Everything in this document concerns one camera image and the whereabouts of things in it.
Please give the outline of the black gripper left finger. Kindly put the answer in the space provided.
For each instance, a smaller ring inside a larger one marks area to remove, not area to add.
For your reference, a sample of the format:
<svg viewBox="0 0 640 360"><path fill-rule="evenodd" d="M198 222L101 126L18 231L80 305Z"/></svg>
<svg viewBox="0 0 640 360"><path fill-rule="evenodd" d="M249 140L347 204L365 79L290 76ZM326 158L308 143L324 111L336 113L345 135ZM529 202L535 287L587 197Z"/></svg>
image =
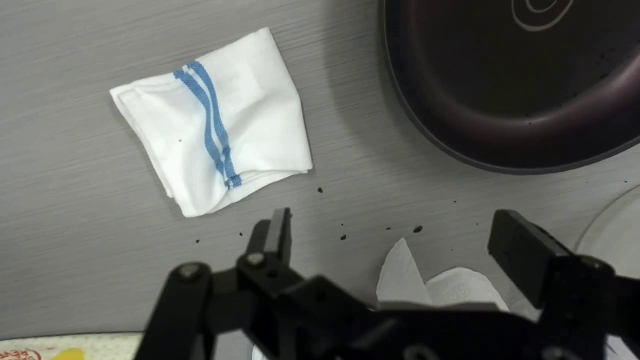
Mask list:
<svg viewBox="0 0 640 360"><path fill-rule="evenodd" d="M260 221L227 270L176 267L134 360L213 360L223 334L241 332L268 360L356 360L365 306L330 281L290 267L291 213Z"/></svg>

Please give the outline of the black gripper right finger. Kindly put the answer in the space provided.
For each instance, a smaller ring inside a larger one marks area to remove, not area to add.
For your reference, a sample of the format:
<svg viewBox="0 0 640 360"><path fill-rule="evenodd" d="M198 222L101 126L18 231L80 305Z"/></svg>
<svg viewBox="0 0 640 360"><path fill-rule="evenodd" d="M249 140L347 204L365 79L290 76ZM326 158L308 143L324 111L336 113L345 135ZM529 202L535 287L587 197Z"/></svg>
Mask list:
<svg viewBox="0 0 640 360"><path fill-rule="evenodd" d="M581 360L603 360L618 339L640 352L640 282L576 255L516 210L495 210L487 253L540 312L535 324Z"/></svg>

